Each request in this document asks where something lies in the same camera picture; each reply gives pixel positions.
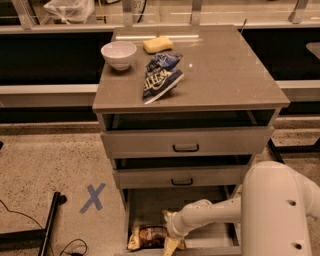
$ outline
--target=plastic bag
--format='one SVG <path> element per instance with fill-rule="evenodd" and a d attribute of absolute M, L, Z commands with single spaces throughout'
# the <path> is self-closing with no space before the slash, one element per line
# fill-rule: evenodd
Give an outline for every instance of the plastic bag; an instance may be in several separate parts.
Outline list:
<path fill-rule="evenodd" d="M 132 228 L 132 235 L 128 243 L 128 249 L 152 249 L 163 248 L 167 236 L 167 229 L 161 225 L 141 225 Z"/>
<path fill-rule="evenodd" d="M 86 23 L 95 8 L 94 0 L 51 0 L 43 7 L 67 24 Z"/>

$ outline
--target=gray countertop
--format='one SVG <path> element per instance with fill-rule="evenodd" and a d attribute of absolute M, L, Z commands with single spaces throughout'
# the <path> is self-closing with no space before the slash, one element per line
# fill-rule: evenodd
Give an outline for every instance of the gray countertop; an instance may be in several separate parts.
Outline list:
<path fill-rule="evenodd" d="M 152 55 L 146 36 L 166 35 L 183 59 L 177 87 L 159 100 L 142 102 L 145 65 Z M 134 64 L 115 71 L 105 64 L 93 109 L 96 113 L 171 112 L 286 107 L 289 100 L 234 26 L 117 28 L 112 40 L 137 45 Z"/>

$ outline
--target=sponge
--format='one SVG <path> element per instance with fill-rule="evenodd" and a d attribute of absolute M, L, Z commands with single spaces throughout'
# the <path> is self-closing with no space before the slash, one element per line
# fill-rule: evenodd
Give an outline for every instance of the sponge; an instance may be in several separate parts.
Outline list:
<path fill-rule="evenodd" d="M 157 53 L 173 48 L 173 42 L 165 36 L 159 36 L 154 39 L 145 40 L 142 41 L 142 43 L 143 48 L 147 53 Z"/>

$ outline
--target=black stand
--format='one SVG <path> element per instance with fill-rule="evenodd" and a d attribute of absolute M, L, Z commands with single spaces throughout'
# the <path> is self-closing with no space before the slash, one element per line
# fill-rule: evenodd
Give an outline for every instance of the black stand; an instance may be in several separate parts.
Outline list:
<path fill-rule="evenodd" d="M 57 208 L 59 204 L 64 204 L 66 201 L 65 196 L 61 195 L 60 192 L 55 192 L 46 227 L 44 229 L 0 234 L 0 251 L 40 247 L 38 256 L 46 256 Z"/>
<path fill-rule="evenodd" d="M 319 153 L 320 152 L 320 138 L 313 145 L 307 146 L 275 146 L 272 139 L 269 140 L 268 145 L 272 151 L 276 161 L 283 163 L 281 153 Z"/>

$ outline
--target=drawer handle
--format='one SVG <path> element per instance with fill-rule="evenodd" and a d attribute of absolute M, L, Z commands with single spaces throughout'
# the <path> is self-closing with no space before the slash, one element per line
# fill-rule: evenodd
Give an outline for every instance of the drawer handle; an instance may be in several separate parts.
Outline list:
<path fill-rule="evenodd" d="M 199 144 L 196 145 L 173 145 L 172 146 L 173 151 L 177 153 L 186 153 L 186 152 L 198 152 L 200 147 Z"/>
<path fill-rule="evenodd" d="M 171 179 L 171 184 L 173 186 L 191 186 L 193 184 L 193 179 L 190 178 L 189 182 L 183 182 L 183 183 L 180 183 L 180 182 L 177 183 L 173 179 Z"/>

